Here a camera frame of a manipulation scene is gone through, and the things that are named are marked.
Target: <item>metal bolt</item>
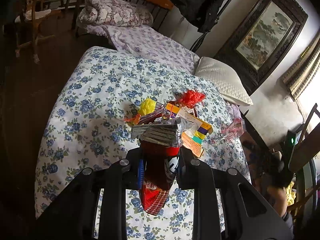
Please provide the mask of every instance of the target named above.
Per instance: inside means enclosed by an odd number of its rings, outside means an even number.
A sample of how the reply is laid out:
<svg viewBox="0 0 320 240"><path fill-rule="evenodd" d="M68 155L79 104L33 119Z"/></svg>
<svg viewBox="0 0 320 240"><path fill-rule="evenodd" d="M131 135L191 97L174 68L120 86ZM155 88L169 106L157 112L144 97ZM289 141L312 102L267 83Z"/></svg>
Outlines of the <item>metal bolt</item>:
<svg viewBox="0 0 320 240"><path fill-rule="evenodd" d="M129 164L129 161L127 160L127 159L122 159L121 161L120 161L120 165L121 166L127 166Z"/></svg>
<svg viewBox="0 0 320 240"><path fill-rule="evenodd" d="M85 168L82 170L83 175L90 175L92 172L91 168Z"/></svg>
<svg viewBox="0 0 320 240"><path fill-rule="evenodd" d="M198 166L200 165L200 161L198 159L192 159L190 162L193 166Z"/></svg>
<svg viewBox="0 0 320 240"><path fill-rule="evenodd" d="M234 168L230 168L230 169L228 169L228 173L230 175L237 175L238 171L236 169L234 169Z"/></svg>

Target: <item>carved dark wood frame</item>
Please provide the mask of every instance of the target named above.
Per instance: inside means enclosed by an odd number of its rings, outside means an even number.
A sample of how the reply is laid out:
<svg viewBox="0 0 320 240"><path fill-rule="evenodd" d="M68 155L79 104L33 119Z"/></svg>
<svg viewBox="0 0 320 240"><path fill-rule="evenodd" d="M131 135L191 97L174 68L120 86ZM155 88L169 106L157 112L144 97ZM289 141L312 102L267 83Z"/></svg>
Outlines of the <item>carved dark wood frame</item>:
<svg viewBox="0 0 320 240"><path fill-rule="evenodd" d="M236 48L271 2L279 6L293 23L273 53L259 70L256 70ZM234 68L244 88L251 95L279 65L300 34L307 18L308 14L305 13L296 0L258 0L214 58Z"/></svg>

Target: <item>white wall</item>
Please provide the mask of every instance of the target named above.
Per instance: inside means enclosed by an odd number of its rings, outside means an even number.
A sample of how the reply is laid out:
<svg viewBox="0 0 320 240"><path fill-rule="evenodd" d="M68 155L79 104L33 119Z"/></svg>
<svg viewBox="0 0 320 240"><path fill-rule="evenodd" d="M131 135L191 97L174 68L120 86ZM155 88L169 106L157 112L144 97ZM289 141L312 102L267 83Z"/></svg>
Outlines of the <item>white wall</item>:
<svg viewBox="0 0 320 240"><path fill-rule="evenodd" d="M213 57L242 22L256 1L232 0L221 15L218 24L207 35L197 54ZM295 62L316 35L320 26L320 17L309 0L296 1L309 16L303 30L282 62L251 95L254 105L240 108L243 113L249 109L246 117L267 145L279 142L286 135L287 130L294 129L303 122L296 104L288 97L279 78ZM179 10L175 7L167 16L160 32L170 36L181 17ZM199 36L197 28L188 24L185 20L180 28L175 31L172 38L189 49Z"/></svg>

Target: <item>black device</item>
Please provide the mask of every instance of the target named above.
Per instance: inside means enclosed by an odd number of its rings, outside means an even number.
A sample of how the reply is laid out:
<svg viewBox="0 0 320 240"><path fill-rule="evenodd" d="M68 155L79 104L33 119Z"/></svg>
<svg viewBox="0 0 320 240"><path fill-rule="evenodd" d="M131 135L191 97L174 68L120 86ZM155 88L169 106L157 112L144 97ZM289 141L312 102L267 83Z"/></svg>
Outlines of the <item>black device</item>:
<svg viewBox="0 0 320 240"><path fill-rule="evenodd" d="M127 239L125 190L139 189L141 159L142 151L136 148L108 169L83 169L37 219L32 239L94 239L101 188L104 195L98 239ZM271 205L234 168L212 169L195 159L191 150L181 147L177 182L182 190L194 189L194 240L293 239ZM222 233L216 189L220 189L225 219L226 230Z"/></svg>

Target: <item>blue floral bed sheet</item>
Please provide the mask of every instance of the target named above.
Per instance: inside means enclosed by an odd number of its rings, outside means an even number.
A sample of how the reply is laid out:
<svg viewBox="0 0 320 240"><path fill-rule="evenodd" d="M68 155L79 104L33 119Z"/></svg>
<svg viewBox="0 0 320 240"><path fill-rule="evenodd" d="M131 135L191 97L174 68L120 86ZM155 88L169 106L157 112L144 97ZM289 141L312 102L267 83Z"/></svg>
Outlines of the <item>blue floral bed sheet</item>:
<svg viewBox="0 0 320 240"><path fill-rule="evenodd" d="M59 95L44 131L36 167L36 217L83 168L108 168L138 147L123 119L135 115L141 101L151 97L166 103L187 89L206 94L204 104L198 104L196 110L213 126L212 136L222 122L231 123L212 83L153 60L101 47L88 49ZM238 138L217 146L207 136L203 147L201 160L212 168L234 167L250 181ZM143 211L139 193L127 190L128 239L191 239L193 198L193 190L180 190L175 182L164 208L153 216ZM224 230L221 205L219 212Z"/></svg>

